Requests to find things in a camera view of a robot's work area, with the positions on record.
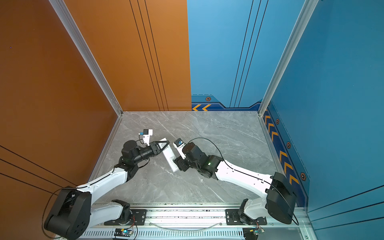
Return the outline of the aluminium corner post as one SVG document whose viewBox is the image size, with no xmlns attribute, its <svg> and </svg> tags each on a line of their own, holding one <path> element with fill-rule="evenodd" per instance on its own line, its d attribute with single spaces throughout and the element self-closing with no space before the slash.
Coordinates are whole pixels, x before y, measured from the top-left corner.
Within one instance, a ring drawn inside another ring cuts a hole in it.
<svg viewBox="0 0 384 240">
<path fill-rule="evenodd" d="M 300 42 L 300 39 L 313 15 L 313 12 L 318 4 L 319 0 L 306 0 L 300 14 L 295 22 L 293 30 L 284 48 L 282 56 L 278 62 L 275 72 L 271 78 L 268 88 L 265 92 L 260 108 L 258 110 L 259 116 L 262 117 L 270 104 L 272 97 L 286 71 L 286 68 Z"/>
<path fill-rule="evenodd" d="M 111 104 L 118 117 L 123 115 L 123 109 L 117 100 L 111 86 L 109 85 L 105 75 L 103 74 L 97 60 L 95 59 L 91 49 L 89 48 L 83 34 L 77 26 L 73 16 L 70 13 L 66 3 L 63 0 L 49 0 L 51 6 L 65 27 L 67 33 L 77 47 L 79 53 L 87 64 L 89 70 L 93 74 L 107 100 Z"/>
</svg>

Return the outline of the right small circuit board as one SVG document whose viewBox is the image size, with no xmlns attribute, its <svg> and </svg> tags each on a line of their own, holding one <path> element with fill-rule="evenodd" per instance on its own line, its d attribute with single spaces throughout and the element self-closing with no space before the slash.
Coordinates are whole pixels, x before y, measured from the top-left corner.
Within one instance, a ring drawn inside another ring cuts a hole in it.
<svg viewBox="0 0 384 240">
<path fill-rule="evenodd" d="M 256 228 L 243 228 L 243 236 L 245 240 L 258 240 L 263 231 Z"/>
</svg>

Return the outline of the aluminium mounting rail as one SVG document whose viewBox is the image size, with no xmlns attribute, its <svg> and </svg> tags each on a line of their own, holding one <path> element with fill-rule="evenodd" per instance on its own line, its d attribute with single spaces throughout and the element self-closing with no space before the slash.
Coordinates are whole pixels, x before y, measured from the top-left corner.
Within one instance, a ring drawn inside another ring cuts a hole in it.
<svg viewBox="0 0 384 240">
<path fill-rule="evenodd" d="M 166 229 L 255 228 L 234 218 L 238 204 L 131 204 L 131 211 L 146 210 L 143 227 Z"/>
</svg>

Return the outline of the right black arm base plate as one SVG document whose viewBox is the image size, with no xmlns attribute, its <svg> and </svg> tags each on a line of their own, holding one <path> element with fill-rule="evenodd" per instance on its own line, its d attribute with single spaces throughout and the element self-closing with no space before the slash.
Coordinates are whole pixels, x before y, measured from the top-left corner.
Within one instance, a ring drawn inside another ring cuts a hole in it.
<svg viewBox="0 0 384 240">
<path fill-rule="evenodd" d="M 229 226 L 234 225 L 249 225 L 249 226 L 266 226 L 267 219 L 265 217 L 259 217 L 257 219 L 252 219 L 246 214 L 239 214 L 240 210 L 238 209 L 226 209 L 226 223 Z"/>
</svg>

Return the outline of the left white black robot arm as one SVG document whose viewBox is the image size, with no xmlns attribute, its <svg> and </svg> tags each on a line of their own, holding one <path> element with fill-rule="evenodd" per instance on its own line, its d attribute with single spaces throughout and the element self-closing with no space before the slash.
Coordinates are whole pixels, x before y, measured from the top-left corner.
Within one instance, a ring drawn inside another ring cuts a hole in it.
<svg viewBox="0 0 384 240">
<path fill-rule="evenodd" d="M 42 231 L 49 231 L 67 240 L 78 239 L 88 228 L 114 221 L 126 225 L 132 221 L 130 204 L 113 200 L 96 206 L 95 202 L 112 189 L 131 180 L 139 163 L 162 153 L 170 142 L 154 141 L 140 147 L 137 141 L 124 143 L 118 164 L 103 176 L 75 188 L 57 190 L 58 196 L 48 214 L 43 214 Z"/>
</svg>

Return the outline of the left small circuit board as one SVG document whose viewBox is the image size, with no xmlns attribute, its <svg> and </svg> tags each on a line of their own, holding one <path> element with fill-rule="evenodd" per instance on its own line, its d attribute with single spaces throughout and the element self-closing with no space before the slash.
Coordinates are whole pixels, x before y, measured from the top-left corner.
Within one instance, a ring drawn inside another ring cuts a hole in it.
<svg viewBox="0 0 384 240">
<path fill-rule="evenodd" d="M 128 238 L 133 237 L 134 233 L 135 232 L 132 229 L 127 229 L 127 228 L 119 229 L 119 228 L 116 228 L 115 231 L 114 231 L 114 239 L 118 239 L 118 240 L 128 239 Z"/>
</svg>

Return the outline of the white remote control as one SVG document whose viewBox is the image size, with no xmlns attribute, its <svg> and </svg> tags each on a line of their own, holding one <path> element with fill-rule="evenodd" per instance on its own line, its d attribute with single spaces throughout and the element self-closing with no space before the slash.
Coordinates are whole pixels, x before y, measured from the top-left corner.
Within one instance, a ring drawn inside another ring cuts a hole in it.
<svg viewBox="0 0 384 240">
<path fill-rule="evenodd" d="M 171 167 L 173 172 L 177 172 L 179 170 L 178 166 L 174 163 L 174 160 L 176 160 L 176 155 L 174 154 L 170 142 L 163 138 L 160 140 L 160 143 L 158 143 L 158 146 L 162 150 L 163 155 L 165 156 L 169 166 Z"/>
</svg>

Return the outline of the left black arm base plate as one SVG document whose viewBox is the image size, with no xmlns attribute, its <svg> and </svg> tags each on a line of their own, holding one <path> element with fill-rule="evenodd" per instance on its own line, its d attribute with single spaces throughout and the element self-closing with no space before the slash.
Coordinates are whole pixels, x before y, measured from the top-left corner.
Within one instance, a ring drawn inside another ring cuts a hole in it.
<svg viewBox="0 0 384 240">
<path fill-rule="evenodd" d="M 143 226 L 146 221 L 146 216 L 146 209 L 123 211 L 118 219 L 104 222 L 104 226 Z"/>
</svg>

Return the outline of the left aluminium corner post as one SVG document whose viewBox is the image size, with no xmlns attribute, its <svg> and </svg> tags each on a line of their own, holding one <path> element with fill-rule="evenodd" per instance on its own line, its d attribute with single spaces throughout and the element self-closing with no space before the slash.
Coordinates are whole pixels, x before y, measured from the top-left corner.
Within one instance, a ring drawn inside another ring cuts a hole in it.
<svg viewBox="0 0 384 240">
<path fill-rule="evenodd" d="M 89 48 L 83 34 L 77 26 L 73 16 L 70 13 L 66 3 L 63 0 L 49 0 L 51 6 L 65 27 L 67 33 L 77 47 L 79 53 L 87 64 L 89 70 L 93 74 L 107 100 L 111 104 L 118 117 L 123 115 L 123 109 L 117 100 L 111 86 L 109 85 L 105 75 L 103 74 L 97 60 L 95 59 L 91 49 Z"/>
</svg>

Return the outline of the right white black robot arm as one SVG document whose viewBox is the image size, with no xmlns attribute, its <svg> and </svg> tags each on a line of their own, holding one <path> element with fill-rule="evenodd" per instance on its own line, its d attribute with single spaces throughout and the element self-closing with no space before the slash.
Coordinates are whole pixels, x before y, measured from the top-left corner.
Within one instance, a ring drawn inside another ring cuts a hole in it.
<svg viewBox="0 0 384 240">
<path fill-rule="evenodd" d="M 222 155 L 206 155 L 193 141 L 181 139 L 174 142 L 179 157 L 174 160 L 180 171 L 196 170 L 207 179 L 232 183 L 258 196 L 244 199 L 238 210 L 240 221 L 246 225 L 257 225 L 259 218 L 272 217 L 290 225 L 299 224 L 295 215 L 297 195 L 284 174 L 260 174 L 231 164 Z"/>
</svg>

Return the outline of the right aluminium corner post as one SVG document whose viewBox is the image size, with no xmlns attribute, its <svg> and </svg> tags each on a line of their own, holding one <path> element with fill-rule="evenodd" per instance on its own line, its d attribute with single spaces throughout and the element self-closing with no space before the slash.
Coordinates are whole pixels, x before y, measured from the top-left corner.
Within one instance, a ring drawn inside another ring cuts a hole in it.
<svg viewBox="0 0 384 240">
<path fill-rule="evenodd" d="M 313 15 L 313 12 L 318 4 L 319 0 L 306 0 L 300 14 L 295 22 L 293 30 L 284 48 L 282 56 L 278 62 L 275 72 L 271 78 L 268 88 L 265 92 L 260 108 L 258 110 L 259 116 L 262 117 L 270 104 L 272 97 L 286 71 L 286 68 L 300 42 L 300 39 Z"/>
</svg>

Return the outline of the small circuit board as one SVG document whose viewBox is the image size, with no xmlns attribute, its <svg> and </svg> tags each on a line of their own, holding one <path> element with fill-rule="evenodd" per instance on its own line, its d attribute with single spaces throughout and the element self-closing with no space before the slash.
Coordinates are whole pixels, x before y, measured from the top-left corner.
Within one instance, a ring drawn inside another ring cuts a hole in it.
<svg viewBox="0 0 384 240">
<path fill-rule="evenodd" d="M 119 228 L 116 228 L 115 231 L 114 231 L 114 239 L 118 239 L 118 240 L 128 239 L 128 238 L 133 237 L 134 233 L 135 232 L 132 229 L 127 229 L 127 228 L 119 229 Z"/>
<path fill-rule="evenodd" d="M 258 240 L 263 231 L 256 228 L 243 228 L 243 236 L 245 240 Z"/>
</svg>

